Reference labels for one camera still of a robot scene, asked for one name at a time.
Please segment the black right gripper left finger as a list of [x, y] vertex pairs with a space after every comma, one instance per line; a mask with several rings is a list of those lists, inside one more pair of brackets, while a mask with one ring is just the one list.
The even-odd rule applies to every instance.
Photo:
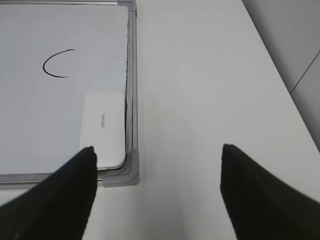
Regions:
[[83, 148], [57, 171], [0, 207], [2, 240], [81, 240], [97, 192], [97, 155]]

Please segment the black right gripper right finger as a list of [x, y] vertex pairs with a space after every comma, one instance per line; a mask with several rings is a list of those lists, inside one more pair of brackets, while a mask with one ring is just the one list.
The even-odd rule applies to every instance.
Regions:
[[232, 144], [222, 148], [220, 192], [238, 240], [320, 238], [320, 203]]

